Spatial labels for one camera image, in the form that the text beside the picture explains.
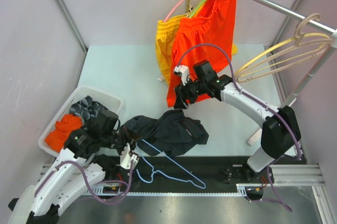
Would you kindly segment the dark navy shorts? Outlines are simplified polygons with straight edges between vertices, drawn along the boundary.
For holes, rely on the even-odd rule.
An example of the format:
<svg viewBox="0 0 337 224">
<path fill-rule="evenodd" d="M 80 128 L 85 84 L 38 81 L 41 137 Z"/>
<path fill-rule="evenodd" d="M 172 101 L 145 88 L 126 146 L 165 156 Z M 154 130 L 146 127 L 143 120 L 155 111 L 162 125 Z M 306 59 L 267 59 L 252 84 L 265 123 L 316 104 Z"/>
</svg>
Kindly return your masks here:
<svg viewBox="0 0 337 224">
<path fill-rule="evenodd" d="M 201 121 L 186 117 L 182 110 L 166 111 L 158 119 L 138 115 L 123 127 L 136 136 L 137 146 L 150 156 L 160 151 L 169 157 L 184 155 L 197 144 L 206 145 L 209 138 Z"/>
</svg>

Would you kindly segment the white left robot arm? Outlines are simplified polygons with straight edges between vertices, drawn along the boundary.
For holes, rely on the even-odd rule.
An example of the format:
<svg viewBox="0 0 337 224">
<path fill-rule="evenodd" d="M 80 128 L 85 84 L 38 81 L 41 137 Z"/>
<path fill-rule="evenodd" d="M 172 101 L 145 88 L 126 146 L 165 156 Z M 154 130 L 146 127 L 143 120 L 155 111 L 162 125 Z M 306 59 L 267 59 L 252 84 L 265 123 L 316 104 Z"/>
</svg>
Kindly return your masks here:
<svg viewBox="0 0 337 224">
<path fill-rule="evenodd" d="M 65 210 L 87 191 L 93 199 L 108 206 L 120 203 L 130 191 L 132 178 L 114 180 L 116 163 L 109 156 L 98 154 L 100 148 L 117 149 L 120 167 L 133 174 L 138 157 L 130 144 L 119 137 L 119 127 L 118 115 L 103 110 L 95 119 L 72 131 L 38 184 L 29 186 L 21 197 L 8 204 L 12 212 L 8 223 L 58 223 Z M 103 199 L 93 187 L 104 183 L 126 188 L 110 199 Z"/>
</svg>

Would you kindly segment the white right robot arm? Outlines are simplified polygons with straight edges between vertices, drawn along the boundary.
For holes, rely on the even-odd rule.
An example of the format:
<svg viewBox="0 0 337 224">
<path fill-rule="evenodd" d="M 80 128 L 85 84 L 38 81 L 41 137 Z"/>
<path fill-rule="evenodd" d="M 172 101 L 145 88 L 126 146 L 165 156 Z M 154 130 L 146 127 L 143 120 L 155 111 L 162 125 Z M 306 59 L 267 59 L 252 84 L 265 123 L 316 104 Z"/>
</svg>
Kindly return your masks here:
<svg viewBox="0 0 337 224">
<path fill-rule="evenodd" d="M 174 89 L 174 108 L 186 109 L 199 96 L 206 94 L 235 107 L 255 121 L 262 129 L 261 146 L 248 158 L 243 177 L 248 182 L 256 182 L 267 165 L 284 155 L 301 139 L 294 110 L 288 105 L 278 108 L 263 102 L 242 89 L 231 77 L 218 76 L 207 60 L 195 64 L 193 68 L 195 80 L 190 78 L 189 68 L 185 65 L 176 66 L 173 70 L 181 78 Z"/>
</svg>

